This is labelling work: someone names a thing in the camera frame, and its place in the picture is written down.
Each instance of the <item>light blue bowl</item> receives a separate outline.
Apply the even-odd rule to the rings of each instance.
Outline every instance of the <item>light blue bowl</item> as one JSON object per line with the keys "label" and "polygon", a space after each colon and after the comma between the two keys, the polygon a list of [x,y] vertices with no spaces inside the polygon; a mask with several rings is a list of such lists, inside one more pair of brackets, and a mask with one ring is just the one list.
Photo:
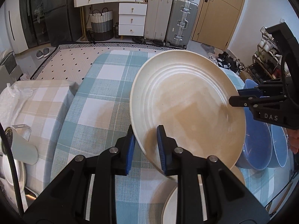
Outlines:
{"label": "light blue bowl", "polygon": [[254,88],[258,84],[255,81],[252,81],[251,79],[246,79],[245,80],[245,85],[243,89],[248,89],[248,88]]}
{"label": "light blue bowl", "polygon": [[271,125],[273,152],[268,167],[284,167],[288,159],[288,144],[283,129],[277,125]]}
{"label": "light blue bowl", "polygon": [[237,167],[264,170],[272,156],[271,133],[266,123],[256,121],[248,108],[246,116],[246,136],[242,153],[236,163]]}

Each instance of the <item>plaid tablecloth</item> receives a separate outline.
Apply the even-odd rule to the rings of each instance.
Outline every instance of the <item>plaid tablecloth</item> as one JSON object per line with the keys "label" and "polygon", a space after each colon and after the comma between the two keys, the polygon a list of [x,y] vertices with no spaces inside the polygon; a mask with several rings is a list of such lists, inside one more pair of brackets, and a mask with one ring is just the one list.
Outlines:
{"label": "plaid tablecloth", "polygon": [[31,127],[29,142],[37,148],[38,161],[25,164],[26,186],[40,194],[50,182],[57,140],[78,85],[65,80],[18,81],[14,85],[33,90],[14,124]]}
{"label": "plaid tablecloth", "polygon": [[[51,179],[78,154],[91,157],[114,146],[130,125],[129,96],[140,67],[153,54],[111,51],[100,55],[75,95],[62,126],[54,155]],[[225,70],[237,89],[243,81]],[[249,190],[260,202],[272,195],[272,171],[252,173],[242,170]],[[176,183],[159,173],[136,143],[132,169],[128,176],[116,176],[118,223],[160,224],[162,209]]]}

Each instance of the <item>patterned rug border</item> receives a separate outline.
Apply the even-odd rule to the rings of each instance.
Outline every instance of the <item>patterned rug border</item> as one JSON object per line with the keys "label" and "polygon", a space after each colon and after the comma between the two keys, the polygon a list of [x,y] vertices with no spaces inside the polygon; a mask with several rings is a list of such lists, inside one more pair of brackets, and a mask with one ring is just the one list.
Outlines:
{"label": "patterned rug border", "polygon": [[76,49],[76,48],[89,48],[89,47],[127,47],[127,48],[142,48],[142,49],[154,49],[160,51],[168,51],[179,49],[175,47],[163,47],[163,46],[156,46],[152,44],[138,44],[138,43],[131,43],[131,42],[101,42],[101,43],[66,43],[58,45],[53,54],[50,55],[35,71],[31,80],[36,80],[38,75],[41,71],[46,67],[46,65],[50,62],[50,60],[61,50],[64,49]]}

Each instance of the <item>finger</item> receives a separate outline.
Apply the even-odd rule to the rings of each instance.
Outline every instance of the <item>finger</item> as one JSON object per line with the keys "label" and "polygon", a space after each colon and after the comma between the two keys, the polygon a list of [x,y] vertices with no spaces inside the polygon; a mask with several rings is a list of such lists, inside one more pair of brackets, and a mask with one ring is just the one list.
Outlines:
{"label": "finger", "polygon": [[289,143],[295,148],[299,148],[299,139],[294,137],[289,137]]}
{"label": "finger", "polygon": [[292,136],[294,138],[299,138],[299,132],[298,132],[298,130],[287,129],[286,131],[288,133],[288,136]]}
{"label": "finger", "polygon": [[296,154],[298,152],[298,148],[290,146],[291,151]]}

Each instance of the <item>bolt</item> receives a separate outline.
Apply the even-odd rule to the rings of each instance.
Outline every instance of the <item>bolt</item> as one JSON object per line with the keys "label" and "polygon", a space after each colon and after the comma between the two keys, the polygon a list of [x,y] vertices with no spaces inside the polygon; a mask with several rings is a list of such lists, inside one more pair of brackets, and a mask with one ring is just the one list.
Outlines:
{"label": "bolt", "polygon": [[83,159],[84,159],[83,155],[75,156],[75,161],[83,161]]}
{"label": "bolt", "polygon": [[183,150],[183,148],[181,148],[181,147],[176,147],[175,149],[174,149],[174,152],[175,153],[182,153],[184,150]]}
{"label": "bolt", "polygon": [[211,155],[211,156],[209,156],[209,160],[210,160],[211,162],[217,162],[217,161],[218,161],[218,157],[216,157],[216,156],[214,156],[214,155]]}
{"label": "bolt", "polygon": [[109,149],[109,152],[111,152],[111,153],[117,153],[118,152],[118,148],[117,147],[111,147]]}

